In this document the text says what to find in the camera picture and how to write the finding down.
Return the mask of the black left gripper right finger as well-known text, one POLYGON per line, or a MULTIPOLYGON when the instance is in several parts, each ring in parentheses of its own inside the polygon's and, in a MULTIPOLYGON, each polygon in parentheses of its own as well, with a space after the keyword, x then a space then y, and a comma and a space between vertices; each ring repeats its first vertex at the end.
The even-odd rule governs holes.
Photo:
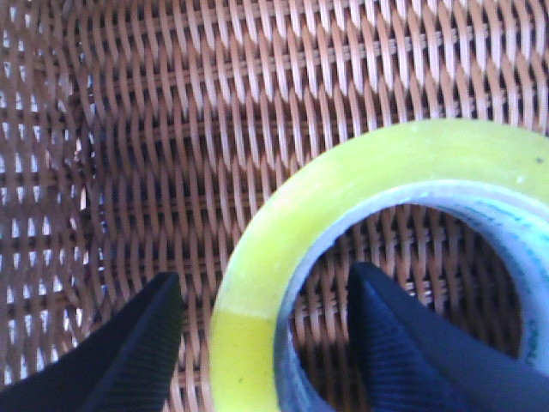
POLYGON ((548 377, 410 296, 376 265, 352 265, 347 327, 375 411, 546 411, 548 377))

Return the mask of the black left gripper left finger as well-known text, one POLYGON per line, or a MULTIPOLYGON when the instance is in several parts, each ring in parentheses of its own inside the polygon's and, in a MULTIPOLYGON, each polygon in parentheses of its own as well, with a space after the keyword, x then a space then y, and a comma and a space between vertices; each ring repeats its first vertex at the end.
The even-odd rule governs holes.
POLYGON ((181 340, 179 277, 158 274, 111 320, 1 393, 3 411, 160 411, 181 340))

